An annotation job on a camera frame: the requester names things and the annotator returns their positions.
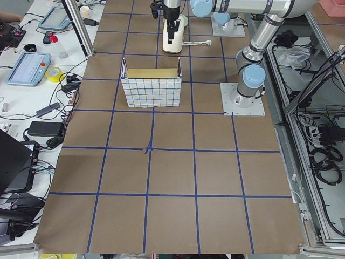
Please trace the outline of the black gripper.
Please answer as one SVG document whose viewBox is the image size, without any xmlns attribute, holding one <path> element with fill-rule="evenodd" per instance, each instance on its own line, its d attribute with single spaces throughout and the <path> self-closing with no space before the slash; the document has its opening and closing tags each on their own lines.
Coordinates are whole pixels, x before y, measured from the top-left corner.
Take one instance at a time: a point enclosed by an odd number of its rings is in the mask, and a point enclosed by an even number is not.
<svg viewBox="0 0 345 259">
<path fill-rule="evenodd" d="M 163 7 L 163 16 L 168 23 L 168 44 L 172 44 L 174 40 L 175 32 L 178 32 L 180 28 L 180 21 L 176 21 L 180 14 L 180 7 L 170 8 L 168 6 Z"/>
</svg>

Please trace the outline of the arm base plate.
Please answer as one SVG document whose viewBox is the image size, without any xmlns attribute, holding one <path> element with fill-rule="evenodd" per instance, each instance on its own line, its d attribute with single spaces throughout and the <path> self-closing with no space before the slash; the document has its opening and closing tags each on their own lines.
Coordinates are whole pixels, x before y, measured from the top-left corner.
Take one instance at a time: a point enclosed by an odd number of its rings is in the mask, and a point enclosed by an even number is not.
<svg viewBox="0 0 345 259">
<path fill-rule="evenodd" d="M 213 36 L 217 37 L 245 37 L 245 30 L 240 16 L 231 19 L 225 24 L 219 24 L 211 16 Z"/>
<path fill-rule="evenodd" d="M 260 91 L 254 97 L 243 97 L 237 92 L 237 83 L 220 83 L 223 113 L 234 116 L 265 116 Z"/>
</svg>

